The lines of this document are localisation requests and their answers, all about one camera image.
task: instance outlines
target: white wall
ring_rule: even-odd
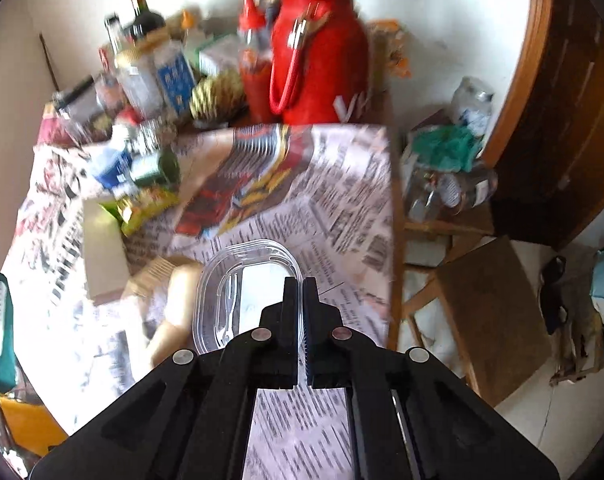
[[[29,189],[32,146],[53,86],[26,0],[0,3],[0,268]]]
[[[106,40],[104,16],[132,18],[129,0],[27,0],[36,30],[44,33],[63,86],[99,69],[96,50]],[[205,14],[235,14],[240,0],[147,0],[172,14],[199,4]],[[399,123],[413,126],[446,104],[462,76],[475,75],[496,89],[500,110],[520,55],[529,0],[356,0],[367,18],[395,17],[412,37],[411,80],[394,82]]]

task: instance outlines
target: blue label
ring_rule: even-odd
[[[173,110],[178,115],[182,115],[189,108],[191,92],[195,86],[191,70],[184,56],[178,54],[172,63],[158,68],[157,75],[162,82]]]

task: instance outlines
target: silver screw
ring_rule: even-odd
[[[353,332],[346,328],[345,326],[339,326],[338,328],[334,328],[333,332],[331,332],[333,339],[337,339],[338,341],[346,341],[347,339],[351,339]]]
[[[256,328],[251,332],[251,337],[256,341],[268,341],[271,339],[271,330],[262,327]]]
[[[409,357],[416,363],[425,363],[429,360],[429,353],[424,348],[411,348]]]
[[[173,354],[173,362],[177,365],[187,365],[193,361],[193,352],[191,350],[178,350]]]

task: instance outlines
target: sauce bottle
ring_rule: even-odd
[[[240,76],[253,121],[260,124],[277,122],[269,104],[271,52],[265,43],[266,19],[254,0],[244,0],[238,33],[244,41],[240,49]]]

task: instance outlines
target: red bottle cap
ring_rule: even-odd
[[[255,0],[244,0],[244,8],[239,17],[240,30],[252,30],[266,27],[264,13],[255,5]]]

